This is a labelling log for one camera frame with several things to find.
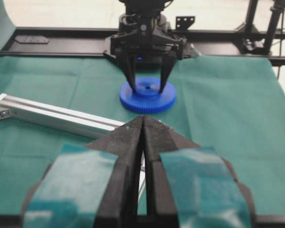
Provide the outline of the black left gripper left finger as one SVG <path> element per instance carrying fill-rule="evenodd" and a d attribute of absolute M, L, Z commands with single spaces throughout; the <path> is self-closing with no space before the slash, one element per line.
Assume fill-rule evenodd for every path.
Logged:
<path fill-rule="evenodd" d="M 137 214 L 143 119 L 65 145 L 27 193 L 24 228 L 125 228 Z"/>

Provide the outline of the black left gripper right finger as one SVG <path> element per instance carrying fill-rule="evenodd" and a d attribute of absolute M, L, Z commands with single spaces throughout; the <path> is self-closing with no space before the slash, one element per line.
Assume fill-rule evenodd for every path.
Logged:
<path fill-rule="evenodd" d="M 147 214 L 158 228 L 253 228 L 255 205 L 232 164 L 143 118 Z"/>

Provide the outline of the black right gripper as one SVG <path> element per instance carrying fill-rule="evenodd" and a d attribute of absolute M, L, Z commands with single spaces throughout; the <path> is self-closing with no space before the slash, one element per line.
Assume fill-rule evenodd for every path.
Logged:
<path fill-rule="evenodd" d="M 104 55 L 120 64 L 133 91 L 135 63 L 161 65 L 159 93 L 162 93 L 176 61 L 195 56 L 196 49 L 187 38 L 172 31 L 163 14 L 140 18 L 124 13 L 119 17 L 117 33 L 105 39 Z"/>

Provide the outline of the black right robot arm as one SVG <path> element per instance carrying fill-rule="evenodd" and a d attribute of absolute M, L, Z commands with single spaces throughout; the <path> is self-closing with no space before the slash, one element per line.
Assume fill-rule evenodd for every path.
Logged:
<path fill-rule="evenodd" d="M 106 38 L 104 54 L 115 60 L 135 90 L 136 64 L 161 66 L 162 93 L 177 60 L 192 57 L 193 47 L 173 33 L 162 11 L 170 0 L 124 0 L 116 34 Z"/>

